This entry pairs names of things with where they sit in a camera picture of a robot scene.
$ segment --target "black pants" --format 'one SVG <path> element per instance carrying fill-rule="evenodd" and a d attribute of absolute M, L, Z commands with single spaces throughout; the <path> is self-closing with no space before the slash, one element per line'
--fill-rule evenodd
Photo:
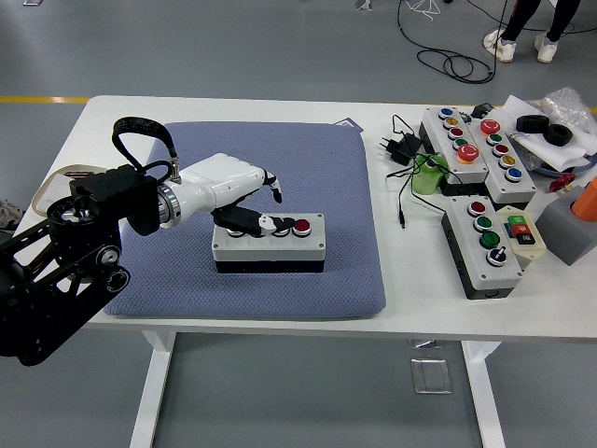
<path fill-rule="evenodd" d="M 517 0 L 510 22 L 502 34 L 504 40 L 516 40 L 526 22 L 533 17 L 541 0 Z M 576 14 L 580 0 L 559 0 L 553 15 L 553 23 L 548 31 L 551 42 L 560 40 L 563 30 Z"/>

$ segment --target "gray floor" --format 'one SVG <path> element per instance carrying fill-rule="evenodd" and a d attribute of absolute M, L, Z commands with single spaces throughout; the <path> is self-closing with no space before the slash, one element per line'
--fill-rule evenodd
<path fill-rule="evenodd" d="M 497 17 L 503 7 L 477 3 Z M 494 22 L 464 0 L 438 4 L 433 22 L 403 7 L 409 36 L 491 63 L 480 40 Z M 416 62 L 396 27 L 396 0 L 373 6 L 4 0 L 0 96 L 499 105 L 509 94 L 534 99 L 569 86 L 597 105 L 595 32 L 564 38 L 549 65 L 535 59 L 536 33 L 523 32 L 514 63 L 470 86 Z M 529 26 L 547 28 L 551 14 L 546 1 Z M 596 17 L 597 6 L 583 2 L 576 30 Z M 0 196 L 31 201 L 82 108 L 0 103 Z M 443 353 L 455 385 L 447 399 L 413 394 L 403 341 L 181 335 L 155 445 L 480 446 L 458 345 Z M 127 446 L 149 357 L 140 334 L 83 330 L 38 368 L 1 358 L 0 446 Z M 500 347 L 489 368 L 507 445 L 594 446 L 596 363 L 593 345 Z"/>

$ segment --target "gray block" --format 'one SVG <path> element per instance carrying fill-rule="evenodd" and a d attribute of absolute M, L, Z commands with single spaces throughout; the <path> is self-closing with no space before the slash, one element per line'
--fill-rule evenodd
<path fill-rule="evenodd" d="M 568 266 L 597 245 L 597 223 L 583 221 L 570 210 L 583 191 L 575 187 L 553 201 L 535 223 L 548 249 Z"/>

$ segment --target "black roll of tape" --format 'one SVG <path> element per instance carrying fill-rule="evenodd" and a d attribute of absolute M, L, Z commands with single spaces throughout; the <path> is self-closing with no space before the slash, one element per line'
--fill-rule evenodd
<path fill-rule="evenodd" d="M 543 137 L 553 146 L 563 147 L 572 139 L 572 131 L 561 124 L 550 124 Z"/>
<path fill-rule="evenodd" d="M 545 115 L 524 115 L 516 120 L 519 133 L 544 133 L 548 130 L 549 118 Z"/>

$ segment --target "control panel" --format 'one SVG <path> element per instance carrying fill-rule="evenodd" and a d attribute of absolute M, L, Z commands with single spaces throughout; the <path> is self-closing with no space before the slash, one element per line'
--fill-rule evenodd
<path fill-rule="evenodd" d="M 320 273 L 326 261 L 322 214 L 266 214 L 292 217 L 295 227 L 270 235 L 214 227 L 212 252 L 219 273 Z"/>
<path fill-rule="evenodd" d="M 533 219 L 525 211 L 508 205 L 497 211 L 497 217 L 506 230 L 512 252 L 523 270 L 548 250 Z"/>
<path fill-rule="evenodd" d="M 441 219 L 465 294 L 471 300 L 506 297 L 522 278 L 500 221 L 485 196 L 450 198 Z"/>
<path fill-rule="evenodd" d="M 485 187 L 495 207 L 507 204 L 526 207 L 535 196 L 536 187 L 499 122 L 473 119 L 466 128 L 489 168 Z"/>
<path fill-rule="evenodd" d="M 456 107 L 429 107 L 419 128 L 425 151 L 441 154 L 451 174 L 440 184 L 446 196 L 476 193 L 489 169 Z"/>

